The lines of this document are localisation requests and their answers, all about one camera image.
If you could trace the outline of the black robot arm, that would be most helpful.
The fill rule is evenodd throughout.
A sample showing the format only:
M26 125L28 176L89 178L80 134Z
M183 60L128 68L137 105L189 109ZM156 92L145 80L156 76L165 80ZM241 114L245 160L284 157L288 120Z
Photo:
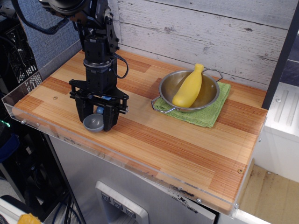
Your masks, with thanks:
M103 109L104 131L117 124L120 113L128 112L129 96L117 88L116 52L119 39L114 30L113 13L106 0L42 0L42 7L53 15L76 24L85 54L85 80L70 80L70 97L75 99L80 121Z

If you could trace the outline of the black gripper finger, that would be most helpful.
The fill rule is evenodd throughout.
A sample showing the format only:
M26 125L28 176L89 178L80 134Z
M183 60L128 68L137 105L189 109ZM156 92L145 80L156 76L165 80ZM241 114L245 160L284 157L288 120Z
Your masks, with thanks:
M75 97L75 102L79 120L81 122L83 122L87 116L93 114L94 105L90 103L89 99Z
M117 124L119 111L115 106L105 106L103 110L104 131L110 131Z

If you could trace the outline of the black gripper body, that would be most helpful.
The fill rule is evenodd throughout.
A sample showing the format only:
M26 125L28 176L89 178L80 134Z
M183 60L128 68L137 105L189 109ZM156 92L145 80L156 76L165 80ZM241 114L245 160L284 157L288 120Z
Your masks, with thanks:
M117 60L109 59L105 62L92 63L84 60L86 80L69 81L71 85L71 98L100 98L108 96L113 98L111 103L120 113L127 113L128 95L117 88Z

